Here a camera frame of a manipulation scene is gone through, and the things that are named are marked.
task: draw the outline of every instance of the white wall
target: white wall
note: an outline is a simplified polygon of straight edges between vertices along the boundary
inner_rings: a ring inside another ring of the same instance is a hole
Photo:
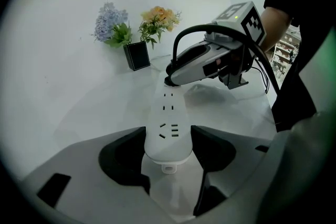
[[[182,22],[150,58],[172,53],[175,36],[186,27],[208,23],[229,0],[12,0],[0,28],[0,126],[2,153],[11,172],[24,177],[35,157],[60,148],[51,136],[69,109],[88,91],[127,70],[122,48],[113,50],[90,36],[104,2],[127,9],[138,41],[140,13],[160,5],[181,10]],[[180,50],[202,34],[182,40]]]

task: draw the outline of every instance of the power strip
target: power strip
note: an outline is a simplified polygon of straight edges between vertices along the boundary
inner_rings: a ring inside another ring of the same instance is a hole
[[[177,165],[189,158],[193,143],[181,86],[164,84],[160,74],[153,98],[144,150],[147,156],[162,165],[162,172],[173,174]]]

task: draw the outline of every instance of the black vase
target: black vase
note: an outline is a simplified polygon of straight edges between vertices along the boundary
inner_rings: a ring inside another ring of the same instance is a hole
[[[124,51],[128,65],[133,71],[150,65],[146,42],[125,45]]]

